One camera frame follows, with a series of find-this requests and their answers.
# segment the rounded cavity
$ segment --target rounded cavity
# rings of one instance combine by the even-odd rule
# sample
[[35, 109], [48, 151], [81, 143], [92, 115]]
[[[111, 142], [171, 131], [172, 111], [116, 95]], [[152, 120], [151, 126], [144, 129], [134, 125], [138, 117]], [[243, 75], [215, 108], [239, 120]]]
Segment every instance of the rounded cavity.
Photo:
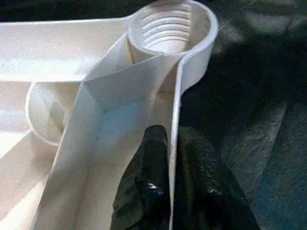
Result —
[[128, 37], [143, 52], [176, 54], [215, 37], [217, 30], [217, 19], [206, 6], [192, 0], [162, 0], [134, 15]]
[[79, 83], [33, 83], [26, 98], [26, 116], [33, 133], [57, 146], [68, 123]]

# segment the curved plastic edge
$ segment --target curved plastic edge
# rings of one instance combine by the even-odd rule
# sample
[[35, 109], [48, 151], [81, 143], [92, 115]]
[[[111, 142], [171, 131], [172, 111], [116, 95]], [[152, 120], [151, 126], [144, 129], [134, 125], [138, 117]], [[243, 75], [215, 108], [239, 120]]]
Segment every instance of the curved plastic edge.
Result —
[[201, 3], [197, 2], [197, 4], [201, 5], [208, 11], [208, 16], [212, 26], [210, 28], [208, 36], [199, 44], [197, 44], [192, 50], [188, 51], [186, 55], [183, 56], [177, 68], [169, 150], [169, 184], [171, 198], [171, 217], [169, 224], [170, 230], [173, 229], [177, 135], [179, 128], [180, 99], [182, 94], [189, 87], [196, 84], [205, 74], [211, 56], [214, 41], [218, 34], [218, 21], [214, 13]]

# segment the circular rim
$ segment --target circular rim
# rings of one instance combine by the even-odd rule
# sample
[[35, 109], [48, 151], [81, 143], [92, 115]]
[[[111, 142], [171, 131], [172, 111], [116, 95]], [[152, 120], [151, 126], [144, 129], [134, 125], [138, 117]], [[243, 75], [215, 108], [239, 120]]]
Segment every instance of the circular rim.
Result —
[[29, 123], [31, 131], [35, 134], [35, 136], [37, 136], [39, 139], [41, 139], [43, 142], [45, 142], [45, 143], [47, 143], [49, 145], [58, 147], [59, 146], [59, 142], [50, 141], [47, 138], [45, 138], [44, 136], [40, 135], [40, 133], [35, 129], [35, 127], [33, 126], [32, 121], [31, 121], [30, 114], [29, 114], [29, 104], [30, 104], [30, 98], [31, 98], [31, 94], [32, 94], [33, 88], [35, 87], [36, 84], [37, 84], [37, 82], [33, 82], [31, 84], [31, 86], [29, 88], [29, 91], [27, 93], [27, 96], [25, 98], [25, 116], [26, 116], [26, 119], [27, 119], [27, 121]]
[[[144, 10], [146, 10], [146, 8], [149, 8], [151, 6], [158, 6], [158, 5], [169, 4], [169, 3], [172, 3], [172, 2], [190, 2], [190, 3], [196, 4], [199, 7], [203, 8], [207, 12], [209, 20], [210, 20], [210, 30], [209, 30], [208, 34], [204, 37], [204, 39], [202, 39], [199, 43], [197, 43], [195, 46], [193, 46], [192, 49], [186, 50], [186, 51], [183, 51], [183, 52], [179, 52], [179, 53], [167, 54], [167, 53], [164, 53], [162, 51], [153, 51], [153, 50], [150, 50], [150, 49], [147, 49], [147, 48], [144, 48], [144, 47], [138, 45], [135, 42], [135, 40], [133, 39], [133, 32], [132, 32], [132, 26], [131, 26], [132, 24], [137, 22], [138, 16]], [[202, 49], [205, 49], [208, 45], [210, 45], [216, 39], [216, 37], [217, 37], [217, 34], [218, 34], [218, 21], [217, 21], [217, 18], [215, 16], [215, 14], [207, 6], [205, 6], [204, 4], [202, 4], [200, 2], [193, 1], [193, 0], [183, 0], [183, 1], [180, 1], [180, 0], [165, 0], [165, 1], [153, 2], [153, 3], [149, 4], [149, 5], [141, 8], [136, 13], [134, 13], [133, 14], [133, 19], [132, 19], [132, 21], [130, 23], [130, 26], [128, 26], [128, 33], [127, 34], [128, 34], [129, 42], [137, 50], [139, 50], [139, 51], [141, 51], [143, 53], [146, 53], [146, 54], [148, 54], [150, 56], [158, 56], [158, 55], [184, 55], [184, 54], [188, 53], [191, 50], [202, 50]]]

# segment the dark background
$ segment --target dark background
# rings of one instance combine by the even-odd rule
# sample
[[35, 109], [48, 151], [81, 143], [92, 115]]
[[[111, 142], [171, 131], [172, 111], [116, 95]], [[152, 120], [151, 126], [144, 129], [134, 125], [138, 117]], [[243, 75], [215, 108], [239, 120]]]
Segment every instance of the dark background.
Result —
[[[109, 18], [152, 0], [2, 0], [0, 21]], [[257, 221], [307, 226], [307, 1], [202, 0], [220, 31], [203, 79], [182, 97], [180, 124], [212, 142]]]

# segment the gloved hand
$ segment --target gloved hand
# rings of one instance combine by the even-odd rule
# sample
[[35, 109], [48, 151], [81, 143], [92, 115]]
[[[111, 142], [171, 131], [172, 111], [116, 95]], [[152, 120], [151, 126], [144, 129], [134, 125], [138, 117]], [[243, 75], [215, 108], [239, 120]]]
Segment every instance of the gloved hand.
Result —
[[148, 127], [119, 183], [111, 230], [168, 230], [167, 162], [164, 127]]
[[213, 146], [190, 127], [179, 130], [175, 230], [258, 230], [242, 189]]

